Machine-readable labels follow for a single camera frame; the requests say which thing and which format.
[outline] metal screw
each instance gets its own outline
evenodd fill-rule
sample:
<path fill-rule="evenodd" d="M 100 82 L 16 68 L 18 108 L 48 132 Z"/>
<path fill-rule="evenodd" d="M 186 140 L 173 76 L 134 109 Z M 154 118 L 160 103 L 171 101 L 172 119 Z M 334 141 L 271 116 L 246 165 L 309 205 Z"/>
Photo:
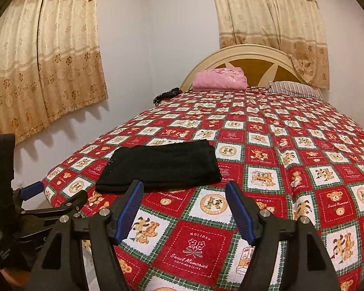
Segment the metal screw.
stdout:
<path fill-rule="evenodd" d="M 262 217 L 269 217 L 270 215 L 271 215 L 271 212 L 270 211 L 268 211 L 268 210 L 266 210 L 266 209 L 263 209 L 263 210 L 260 210 L 260 215 L 262 216 Z"/>
<path fill-rule="evenodd" d="M 61 216 L 60 218 L 59 218 L 59 221 L 61 222 L 61 223 L 66 223 L 67 221 L 69 221 L 69 216 L 68 215 L 63 215 L 63 216 Z"/>
<path fill-rule="evenodd" d="M 99 214 L 106 217 L 111 211 L 108 208 L 101 209 Z"/>
<path fill-rule="evenodd" d="M 299 218 L 299 220 L 303 223 L 303 224 L 307 224 L 310 222 L 310 219 L 308 217 L 302 216 Z"/>

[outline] patchwork blanket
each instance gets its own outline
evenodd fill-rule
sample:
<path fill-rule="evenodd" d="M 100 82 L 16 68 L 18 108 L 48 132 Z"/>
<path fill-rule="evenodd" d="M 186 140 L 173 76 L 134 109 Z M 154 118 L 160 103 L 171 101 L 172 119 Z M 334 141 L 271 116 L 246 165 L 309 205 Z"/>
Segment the patchwork blanket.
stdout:
<path fill-rule="evenodd" d="M 236 290 L 253 248 L 242 240 L 225 199 L 235 180 L 261 209 L 311 219 L 344 290 L 364 277 L 364 130 L 330 104 L 252 88 L 187 92 L 102 135 L 53 168 L 45 195 L 59 206 L 81 189 L 93 215 L 115 199 L 94 190 L 120 146 L 207 139 L 222 182 L 144 195 L 130 234 L 116 247 L 136 290 Z M 279 288 L 286 244 L 271 289 Z"/>

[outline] folded black cloth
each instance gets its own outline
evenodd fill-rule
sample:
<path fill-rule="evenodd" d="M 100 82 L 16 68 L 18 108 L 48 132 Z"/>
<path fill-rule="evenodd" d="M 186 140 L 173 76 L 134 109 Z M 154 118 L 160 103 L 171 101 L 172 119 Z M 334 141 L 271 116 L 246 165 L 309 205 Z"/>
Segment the folded black cloth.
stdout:
<path fill-rule="evenodd" d="M 96 183 L 98 192 L 125 192 L 133 180 L 145 191 L 189 188 L 221 181 L 214 147 L 207 140 L 117 149 Z"/>
<path fill-rule="evenodd" d="M 179 88 L 173 88 L 172 90 L 162 93 L 154 98 L 154 105 L 158 106 L 163 100 L 171 100 L 172 98 L 182 94 Z"/>

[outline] striped pillow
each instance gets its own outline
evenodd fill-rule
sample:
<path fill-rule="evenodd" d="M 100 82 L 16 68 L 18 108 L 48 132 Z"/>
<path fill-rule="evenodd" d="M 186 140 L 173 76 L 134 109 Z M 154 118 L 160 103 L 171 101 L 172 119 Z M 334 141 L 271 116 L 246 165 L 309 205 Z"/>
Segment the striped pillow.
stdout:
<path fill-rule="evenodd" d="M 270 82 L 269 92 L 323 100 L 312 87 L 292 81 Z"/>

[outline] pillow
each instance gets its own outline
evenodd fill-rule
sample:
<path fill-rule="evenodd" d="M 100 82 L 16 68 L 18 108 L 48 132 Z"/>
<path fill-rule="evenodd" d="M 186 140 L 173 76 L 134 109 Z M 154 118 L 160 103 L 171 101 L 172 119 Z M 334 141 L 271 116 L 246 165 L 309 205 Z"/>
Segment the pillow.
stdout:
<path fill-rule="evenodd" d="M 247 78 L 241 68 L 221 68 L 198 72 L 193 80 L 193 91 L 217 89 L 246 89 Z"/>
<path fill-rule="evenodd" d="M 323 100 L 311 86 L 291 81 L 270 82 L 269 92 Z"/>

